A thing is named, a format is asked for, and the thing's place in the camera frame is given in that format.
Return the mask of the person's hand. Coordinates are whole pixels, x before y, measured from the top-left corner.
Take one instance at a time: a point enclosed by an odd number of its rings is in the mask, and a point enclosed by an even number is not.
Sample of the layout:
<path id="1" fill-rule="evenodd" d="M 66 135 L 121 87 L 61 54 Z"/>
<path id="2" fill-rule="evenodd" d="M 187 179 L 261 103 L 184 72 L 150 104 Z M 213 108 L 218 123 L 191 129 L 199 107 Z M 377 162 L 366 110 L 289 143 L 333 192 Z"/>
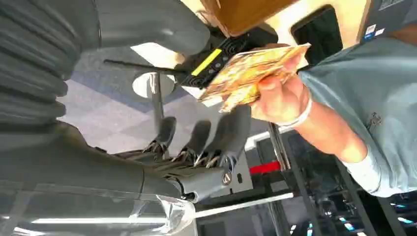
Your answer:
<path id="1" fill-rule="evenodd" d="M 299 78 L 297 66 L 302 55 L 293 56 L 281 69 L 290 76 L 282 83 L 270 75 L 258 83 L 260 98 L 251 104 L 252 117 L 273 123 L 293 123 L 306 109 L 310 91 Z"/>

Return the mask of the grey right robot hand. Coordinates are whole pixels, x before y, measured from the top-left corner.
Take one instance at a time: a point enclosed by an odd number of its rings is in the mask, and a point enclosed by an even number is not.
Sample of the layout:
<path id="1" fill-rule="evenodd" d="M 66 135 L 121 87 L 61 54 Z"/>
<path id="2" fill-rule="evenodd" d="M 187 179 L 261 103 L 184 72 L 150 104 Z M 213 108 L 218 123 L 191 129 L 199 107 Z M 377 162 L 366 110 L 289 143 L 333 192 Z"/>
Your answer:
<path id="1" fill-rule="evenodd" d="M 200 121 L 164 158 L 176 119 L 143 150 L 108 154 L 60 117 L 83 52 L 157 43 L 194 55 L 210 32 L 179 0 L 3 0 L 0 3 L 0 233 L 3 236 L 167 236 L 194 203 L 227 186 L 251 110 L 225 114 L 210 144 Z"/>

